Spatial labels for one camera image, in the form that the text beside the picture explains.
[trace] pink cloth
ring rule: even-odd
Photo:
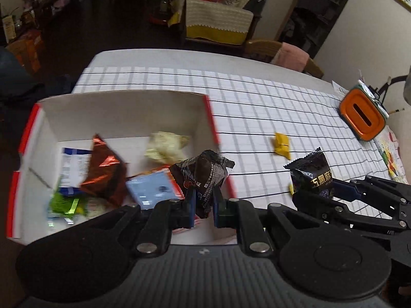
[[[281,48],[271,61],[273,65],[302,72],[310,55],[297,46],[282,43]]]

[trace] wooden chair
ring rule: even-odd
[[[259,60],[262,62],[270,63],[270,61],[277,54],[282,43],[276,41],[266,41],[262,39],[255,39],[245,42],[244,54],[245,57],[249,57],[253,60]],[[324,76],[322,69],[309,58],[307,65],[305,65],[304,72],[321,79]]]

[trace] table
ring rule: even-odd
[[[375,142],[359,142],[339,117],[341,98],[331,84],[311,76],[220,54],[118,50],[98,54],[74,92],[127,89],[207,94],[220,151],[236,163],[230,175],[236,196],[255,207],[277,202],[294,208],[283,168],[288,161],[273,155],[274,132],[289,136],[293,160],[321,147],[333,177],[390,179]],[[360,201],[348,204],[359,214],[387,217]]]

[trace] dark brown candy wrapper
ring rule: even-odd
[[[93,149],[87,178],[80,184],[80,189],[120,207],[128,194],[126,175],[126,164],[96,134],[93,137]]]
[[[227,168],[235,163],[212,150],[203,151],[199,156],[173,164],[170,172],[184,195],[190,186],[197,187],[196,214],[208,218],[212,205],[212,189],[221,186],[228,176]]]
[[[332,174],[320,147],[306,157],[284,165],[284,168],[290,169],[295,192],[308,190],[332,199]]]

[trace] checkered tablecloth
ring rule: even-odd
[[[295,208],[288,190],[290,173],[283,167],[289,161],[273,154],[275,132],[289,137],[292,160],[321,147],[335,178],[390,179],[375,142],[359,142],[338,115],[336,95],[275,80],[156,67],[87,68],[73,92],[126,89],[207,94],[221,153],[236,163],[231,174],[235,193],[255,207],[282,203]],[[347,204],[358,214],[388,218],[360,201]]]

